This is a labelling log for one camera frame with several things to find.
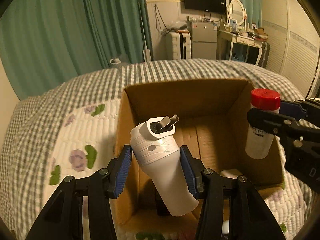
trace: white plastic bottle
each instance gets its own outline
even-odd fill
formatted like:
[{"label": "white plastic bottle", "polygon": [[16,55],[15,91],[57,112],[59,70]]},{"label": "white plastic bottle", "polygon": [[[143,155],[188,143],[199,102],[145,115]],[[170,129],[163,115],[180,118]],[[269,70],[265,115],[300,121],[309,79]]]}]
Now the white plastic bottle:
[{"label": "white plastic bottle", "polygon": [[151,118],[131,130],[131,147],[139,166],[153,181],[172,216],[183,216],[198,205],[189,192],[180,164],[180,150],[173,138],[175,126],[163,133],[151,131]]},{"label": "white plastic bottle", "polygon": [[[251,91],[251,108],[279,113],[280,94],[269,89],[254,89]],[[274,135],[249,125],[245,151],[253,159],[267,157]]]}]

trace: white table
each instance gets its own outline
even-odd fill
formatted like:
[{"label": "white table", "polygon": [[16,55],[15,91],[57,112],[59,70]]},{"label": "white table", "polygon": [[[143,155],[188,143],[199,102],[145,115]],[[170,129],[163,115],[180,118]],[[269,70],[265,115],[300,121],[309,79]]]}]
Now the white table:
[{"label": "white table", "polygon": [[[243,45],[248,46],[247,47],[247,55],[245,56],[245,62],[247,62],[247,60],[248,60],[249,47],[258,48],[259,55],[258,55],[257,62],[256,62],[256,65],[258,65],[260,58],[261,58],[261,55],[262,55],[262,41],[257,41],[253,38],[244,37],[244,36],[236,35],[233,33],[227,33],[225,31],[219,31],[219,38],[222,38],[227,41],[231,41],[229,60],[231,60],[231,57],[232,57],[232,50],[233,50],[234,43],[239,43],[239,44],[243,44]],[[219,59],[221,59],[221,54],[222,54],[221,46],[219,46],[219,47],[220,47]]]}]

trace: vanity table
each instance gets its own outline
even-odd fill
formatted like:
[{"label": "vanity table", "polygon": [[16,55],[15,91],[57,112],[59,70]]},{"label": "vanity table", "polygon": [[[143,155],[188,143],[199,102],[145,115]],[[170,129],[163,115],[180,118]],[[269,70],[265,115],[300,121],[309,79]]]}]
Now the vanity table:
[{"label": "vanity table", "polygon": [[[230,4],[228,5],[228,22],[223,25],[223,28],[220,28],[218,37],[220,39],[224,39],[227,41],[231,42],[230,46],[230,54],[229,54],[229,60],[232,58],[232,51],[233,51],[233,44],[234,43],[239,43],[247,46],[247,54],[245,57],[245,62],[248,60],[248,55],[249,55],[249,48],[250,47],[255,47],[259,49],[259,54],[258,58],[256,61],[256,65],[258,65],[261,55],[262,55],[262,41],[257,41],[253,38],[248,37],[246,30],[249,29],[247,24],[247,11],[243,7],[243,4],[241,3],[240,0],[232,0]],[[220,48],[220,53],[219,53],[219,59],[221,59],[221,46]]]},{"label": "vanity table", "polygon": [[[233,33],[228,33],[225,31],[220,30],[219,31],[219,38],[220,39],[224,39],[226,41],[231,41],[231,46],[230,46],[230,56],[229,56],[229,60],[231,60],[232,57],[232,50],[233,50],[233,44],[234,43],[239,43],[239,44],[243,44],[243,45],[247,45],[247,55],[245,57],[245,62],[247,62],[248,60],[248,55],[249,55],[249,47],[255,47],[259,49],[259,55],[258,55],[258,59],[256,62],[256,65],[258,65],[261,55],[262,55],[262,41],[257,41],[255,39],[252,39],[250,37],[244,37],[244,36],[240,36],[240,35],[236,35]],[[219,59],[221,59],[221,46],[219,46],[220,48],[220,53],[219,53]]]}]

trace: cardboard box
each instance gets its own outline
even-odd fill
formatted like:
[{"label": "cardboard box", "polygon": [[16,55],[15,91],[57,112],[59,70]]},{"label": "cardboard box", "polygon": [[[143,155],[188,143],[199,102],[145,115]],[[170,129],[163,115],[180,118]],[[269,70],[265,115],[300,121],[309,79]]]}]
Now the cardboard box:
[{"label": "cardboard box", "polygon": [[267,41],[268,40],[268,34],[266,34],[264,32],[264,29],[263,28],[258,28],[258,29],[254,29],[254,32],[256,33],[257,37],[262,39],[262,40],[265,40]]},{"label": "cardboard box", "polygon": [[[115,153],[118,155],[125,144],[130,144],[130,131],[139,123],[152,117],[177,114],[180,121],[173,136],[179,147],[187,145],[195,158],[218,173],[238,169],[266,198],[280,189],[282,167],[275,139],[265,159],[255,160],[245,153],[252,89],[248,81],[236,79],[127,87],[122,93]],[[157,216],[154,185],[133,156],[124,191],[115,201],[113,219],[128,230],[174,232],[197,227],[201,203],[182,217]],[[227,202],[224,210],[226,219]]]}]

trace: metal screw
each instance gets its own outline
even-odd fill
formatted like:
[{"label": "metal screw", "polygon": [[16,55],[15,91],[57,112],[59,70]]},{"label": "metal screw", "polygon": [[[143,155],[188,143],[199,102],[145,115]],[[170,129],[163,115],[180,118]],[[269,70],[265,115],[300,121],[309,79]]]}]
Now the metal screw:
[{"label": "metal screw", "polygon": [[292,121],[291,121],[291,120],[286,119],[286,120],[284,120],[284,121],[283,121],[283,123],[284,123],[284,124],[289,125],[289,124],[291,124],[291,123],[292,123]]},{"label": "metal screw", "polygon": [[243,175],[242,175],[242,176],[239,176],[239,177],[238,177],[238,180],[241,181],[241,182],[247,182],[248,179],[247,179],[246,176],[243,176]]},{"label": "metal screw", "polygon": [[209,169],[209,168],[205,168],[205,169],[203,170],[203,173],[204,173],[204,174],[207,174],[207,175],[211,175],[211,174],[213,173],[213,170],[212,170],[212,169]]},{"label": "metal screw", "polygon": [[302,141],[294,140],[293,141],[293,145],[294,145],[294,147],[301,147],[302,146]]},{"label": "metal screw", "polygon": [[72,176],[66,176],[65,178],[64,178],[64,181],[65,182],[70,182],[70,181],[72,181],[73,180],[73,177]]},{"label": "metal screw", "polygon": [[99,171],[99,173],[100,173],[101,175],[106,175],[106,174],[109,173],[109,171],[108,171],[108,169],[106,169],[106,168],[102,168],[102,169]]}]

